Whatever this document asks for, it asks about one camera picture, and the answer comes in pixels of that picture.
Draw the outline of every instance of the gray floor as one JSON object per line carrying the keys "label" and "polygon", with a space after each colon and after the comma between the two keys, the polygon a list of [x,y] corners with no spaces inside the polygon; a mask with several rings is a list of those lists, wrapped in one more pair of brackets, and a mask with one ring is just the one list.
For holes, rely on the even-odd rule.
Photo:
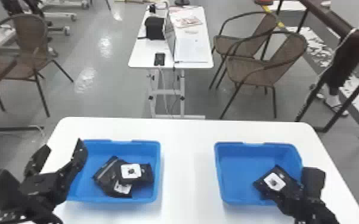
{"label": "gray floor", "polygon": [[[250,0],[192,0],[192,3],[205,8],[211,37],[218,33],[226,18],[246,11],[261,10]],[[146,73],[127,66],[145,8],[142,4],[115,3],[110,13],[104,1],[94,1],[94,6],[86,11],[69,9],[78,13],[79,19],[75,23],[53,20],[55,25],[69,25],[72,28],[70,37],[53,35],[50,45],[60,53],[58,61],[75,83],[70,83],[53,65],[42,71],[46,77],[42,86],[51,113],[51,117],[46,118],[33,83],[2,81],[0,93],[8,111],[0,111],[0,126],[42,125],[45,126],[47,139],[57,122],[67,116],[150,117]],[[6,14],[0,6],[0,19],[3,16]],[[246,27],[241,21],[234,22],[225,32],[247,36],[259,19],[244,21]],[[281,38],[274,39],[269,52],[273,53],[280,43]],[[215,55],[215,64],[218,63],[219,58]],[[188,114],[205,114],[207,119],[217,119],[228,102],[234,86],[227,79],[217,90],[208,90],[214,72],[215,68],[187,72]],[[293,121],[309,85],[315,79],[315,71],[301,58],[279,81],[276,86],[278,121]],[[172,78],[168,77],[167,84],[171,83]],[[162,100],[159,99],[159,102],[157,111],[164,113]],[[168,98],[170,107],[173,103],[175,98]],[[178,112],[178,101],[173,109],[174,113]],[[321,102],[315,102],[304,121],[313,126],[322,126],[331,115]],[[225,119],[274,120],[270,92],[266,96],[262,88],[244,87]],[[359,203],[358,137],[359,125],[351,117],[341,119],[329,133],[321,135],[323,144]],[[22,179],[23,167],[44,141],[39,132],[0,133],[0,168],[8,169]]]}

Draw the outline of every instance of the laptop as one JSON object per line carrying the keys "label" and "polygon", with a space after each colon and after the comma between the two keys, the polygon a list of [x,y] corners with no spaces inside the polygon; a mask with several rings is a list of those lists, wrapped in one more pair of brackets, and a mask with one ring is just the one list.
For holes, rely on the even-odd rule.
{"label": "laptop", "polygon": [[165,20],[165,38],[174,63],[207,63],[206,49],[197,38],[177,38],[170,13]]}

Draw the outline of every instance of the wheel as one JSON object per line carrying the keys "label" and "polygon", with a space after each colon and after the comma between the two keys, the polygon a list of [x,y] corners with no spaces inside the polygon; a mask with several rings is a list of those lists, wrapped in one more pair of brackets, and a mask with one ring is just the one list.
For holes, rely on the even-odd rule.
{"label": "wheel", "polygon": [[58,52],[55,51],[54,48],[49,47],[49,53],[50,53],[53,57],[55,57],[55,58],[58,57]]}
{"label": "wheel", "polygon": [[64,35],[66,36],[70,36],[71,33],[70,33],[70,27],[69,26],[64,26]]}
{"label": "wheel", "polygon": [[71,15],[71,21],[72,21],[72,22],[75,22],[76,19],[77,19],[77,18],[76,18],[76,15]]}
{"label": "wheel", "polygon": [[88,1],[82,1],[81,7],[82,7],[83,10],[89,9],[89,3],[88,3]]}

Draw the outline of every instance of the smartphone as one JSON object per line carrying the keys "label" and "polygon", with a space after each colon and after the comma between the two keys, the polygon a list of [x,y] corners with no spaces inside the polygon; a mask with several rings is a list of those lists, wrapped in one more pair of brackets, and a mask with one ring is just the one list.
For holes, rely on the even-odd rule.
{"label": "smartphone", "polygon": [[165,58],[166,58],[166,54],[156,53],[154,55],[154,66],[164,66]]}

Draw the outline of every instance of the black pants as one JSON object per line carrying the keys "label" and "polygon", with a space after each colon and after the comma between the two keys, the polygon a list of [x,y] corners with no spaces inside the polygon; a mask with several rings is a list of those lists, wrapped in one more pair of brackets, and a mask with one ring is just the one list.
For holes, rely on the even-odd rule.
{"label": "black pants", "polygon": [[350,37],[338,50],[334,57],[334,63],[327,72],[330,77],[326,83],[330,89],[331,95],[337,95],[338,89],[348,79],[349,75],[359,64],[359,41]]}

